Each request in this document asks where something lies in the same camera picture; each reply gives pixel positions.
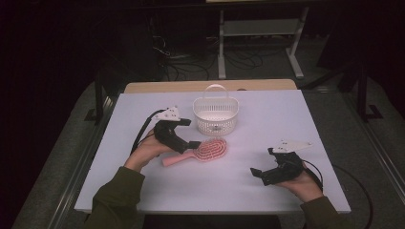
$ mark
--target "floor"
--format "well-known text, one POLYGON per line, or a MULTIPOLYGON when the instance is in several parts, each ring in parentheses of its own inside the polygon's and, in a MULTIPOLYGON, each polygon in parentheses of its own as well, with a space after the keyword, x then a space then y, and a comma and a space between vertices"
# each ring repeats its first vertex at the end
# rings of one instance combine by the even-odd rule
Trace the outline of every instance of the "floor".
MULTIPOLYGON (((291 78, 297 86, 304 86, 329 71, 316 67, 327 39, 302 38, 296 53, 305 75, 300 80, 294 77, 284 52, 290 37, 229 40, 225 48, 227 79, 291 78)), ((217 79, 216 40, 209 42, 212 49, 204 58, 178 51, 169 60, 168 75, 162 81, 217 79)), ((404 119, 383 89, 369 79, 368 104, 375 105, 383 118, 364 122, 355 111, 356 88, 340 93, 340 78, 337 75, 303 94, 352 208, 347 217, 358 228, 398 228, 405 225, 404 119)), ((73 209, 75 199, 114 108, 114 100, 106 100, 107 118, 95 125, 86 119, 95 107, 94 98, 92 84, 78 99, 13 228, 82 228, 86 215, 73 209)), ((286 229, 304 224, 301 214, 279 217, 286 229)), ((141 220, 136 228, 141 227, 141 220)))

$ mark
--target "human hand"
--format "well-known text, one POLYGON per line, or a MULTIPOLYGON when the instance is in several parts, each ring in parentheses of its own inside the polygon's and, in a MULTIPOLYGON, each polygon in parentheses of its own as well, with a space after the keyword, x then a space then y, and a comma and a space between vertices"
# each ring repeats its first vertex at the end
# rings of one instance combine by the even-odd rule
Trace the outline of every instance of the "human hand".
POLYGON ((124 167, 140 172, 140 170, 156 156, 163 153, 174 152, 170 147, 161 144, 151 130, 137 149, 125 161, 124 167))
POLYGON ((319 188, 313 178, 305 171, 303 171, 301 175, 295 179, 283 181, 276 185, 287 188, 303 202, 308 202, 324 196, 322 190, 319 188))

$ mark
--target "green sleeve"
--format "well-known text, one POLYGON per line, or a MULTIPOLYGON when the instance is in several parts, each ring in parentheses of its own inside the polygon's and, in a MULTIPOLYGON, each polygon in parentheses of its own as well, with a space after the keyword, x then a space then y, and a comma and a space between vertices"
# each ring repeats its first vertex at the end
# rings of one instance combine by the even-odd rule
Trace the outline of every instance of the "green sleeve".
POLYGON ((114 178, 93 197, 92 214, 84 228, 132 228, 143 180, 142 174, 120 167, 114 178))
POLYGON ((354 229, 354 225, 339 215, 327 197, 317 198, 301 205, 308 228, 354 229))

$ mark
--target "white basket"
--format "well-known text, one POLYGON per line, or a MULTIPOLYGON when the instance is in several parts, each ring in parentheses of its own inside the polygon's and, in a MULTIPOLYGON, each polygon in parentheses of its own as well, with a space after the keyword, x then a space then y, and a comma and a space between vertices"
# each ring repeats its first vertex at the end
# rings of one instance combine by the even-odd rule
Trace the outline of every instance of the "white basket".
POLYGON ((212 84, 197 98, 193 104, 197 126, 203 135, 223 136, 231 133, 236 125, 239 102, 229 97, 226 88, 220 84, 212 84), (226 92, 225 97, 205 97, 212 88, 221 88, 226 92))

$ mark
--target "dark background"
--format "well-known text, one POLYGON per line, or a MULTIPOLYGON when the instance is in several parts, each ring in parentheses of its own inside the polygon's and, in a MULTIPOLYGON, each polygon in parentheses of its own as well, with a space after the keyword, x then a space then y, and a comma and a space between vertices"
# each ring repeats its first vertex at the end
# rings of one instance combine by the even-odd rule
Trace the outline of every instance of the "dark background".
MULTIPOLYGON (((102 78, 109 95, 131 81, 161 78, 161 55, 151 51, 151 31, 145 15, 83 10, 95 2, 101 8, 111 7, 110 1, 84 0, 0 3, 0 228, 12 226, 75 102, 94 81, 97 71, 115 69, 116 74, 102 78)), ((136 6, 140 1, 117 4, 136 6)), ((305 27, 310 36, 330 34, 320 66, 333 70, 355 57, 383 86, 403 116, 404 11, 400 0, 367 4, 352 1, 339 10, 314 7, 305 27)), ((192 46, 182 48, 200 52, 205 37, 217 31, 212 15, 215 18, 218 13, 199 11, 192 13, 192 20, 183 20, 189 14, 161 14, 159 20, 166 26, 159 30, 174 46, 190 41, 192 46), (195 25, 203 30, 195 30, 195 25)))

